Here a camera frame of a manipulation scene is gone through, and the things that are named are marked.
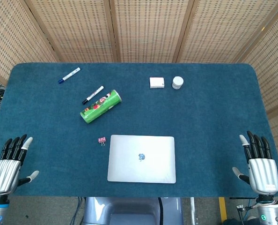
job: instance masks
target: green can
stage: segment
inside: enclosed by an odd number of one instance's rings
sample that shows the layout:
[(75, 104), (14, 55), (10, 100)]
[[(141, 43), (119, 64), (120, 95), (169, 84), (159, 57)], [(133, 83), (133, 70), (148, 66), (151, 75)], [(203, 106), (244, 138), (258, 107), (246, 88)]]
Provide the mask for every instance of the green can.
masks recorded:
[(112, 90), (105, 97), (102, 97), (98, 101), (94, 102), (90, 107), (80, 112), (81, 117), (86, 121), (86, 123), (90, 123), (119, 102), (121, 102), (121, 97), (115, 90)]

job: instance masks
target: white robotic hand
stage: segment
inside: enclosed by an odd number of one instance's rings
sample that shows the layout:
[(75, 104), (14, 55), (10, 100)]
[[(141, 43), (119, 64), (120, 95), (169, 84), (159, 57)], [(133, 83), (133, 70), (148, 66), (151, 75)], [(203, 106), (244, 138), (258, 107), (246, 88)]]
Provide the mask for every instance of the white robotic hand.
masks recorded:
[(23, 141), (27, 135), (21, 138), (17, 137), (13, 141), (9, 139), (0, 155), (0, 195), (9, 195), (16, 188), (25, 183), (30, 183), (38, 174), (39, 171), (34, 171), (30, 176), (24, 179), (18, 179), (20, 168), (24, 162), (29, 145), (33, 138), (29, 137), (25, 144)]
[(271, 156), (269, 143), (265, 137), (261, 139), (257, 135), (247, 132), (250, 144), (243, 135), (240, 140), (244, 147), (248, 164), (249, 178), (233, 167), (235, 175), (250, 184), (252, 190), (261, 195), (274, 195), (278, 192), (278, 171), (274, 159)]
[(256, 204), (241, 210), (257, 208), (261, 225), (278, 225), (278, 201), (273, 196), (278, 192), (276, 163), (272, 159), (270, 146), (265, 137), (260, 139), (250, 131), (247, 131), (247, 135), (250, 144), (243, 135), (240, 135), (240, 140), (244, 147), (249, 177), (241, 173), (237, 167), (233, 167), (233, 172), (239, 179), (250, 184), (259, 197), (256, 199)]
[(30, 176), (18, 179), (27, 150), (33, 140), (30, 137), (23, 144), (26, 137), (27, 135), (23, 135), (13, 141), (12, 139), (6, 141), (0, 155), (0, 225), (4, 224), (3, 219), (9, 207), (8, 195), (13, 193), (18, 186), (30, 183), (39, 174), (39, 171), (34, 171)]

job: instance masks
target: pink binder clip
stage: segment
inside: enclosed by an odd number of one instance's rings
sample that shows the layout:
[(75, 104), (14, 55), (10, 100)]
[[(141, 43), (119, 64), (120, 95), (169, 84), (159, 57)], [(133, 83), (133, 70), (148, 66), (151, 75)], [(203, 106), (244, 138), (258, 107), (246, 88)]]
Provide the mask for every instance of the pink binder clip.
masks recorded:
[(101, 137), (98, 139), (99, 143), (102, 143), (102, 146), (105, 146), (105, 142), (106, 142), (106, 137)]

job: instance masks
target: laptop lid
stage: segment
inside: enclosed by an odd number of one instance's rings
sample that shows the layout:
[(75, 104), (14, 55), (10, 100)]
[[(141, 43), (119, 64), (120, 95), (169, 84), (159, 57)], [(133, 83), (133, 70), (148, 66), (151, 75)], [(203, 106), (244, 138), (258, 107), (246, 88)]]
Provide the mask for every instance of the laptop lid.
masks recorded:
[(175, 183), (174, 137), (112, 135), (108, 181)]

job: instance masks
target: white container lid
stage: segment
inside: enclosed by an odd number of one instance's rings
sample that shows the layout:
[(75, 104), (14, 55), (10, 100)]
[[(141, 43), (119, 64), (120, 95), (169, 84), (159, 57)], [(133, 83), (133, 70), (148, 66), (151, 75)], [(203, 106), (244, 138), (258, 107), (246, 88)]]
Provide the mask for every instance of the white container lid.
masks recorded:
[(183, 85), (184, 80), (180, 76), (175, 76), (172, 81), (173, 85), (176, 87), (180, 87)]

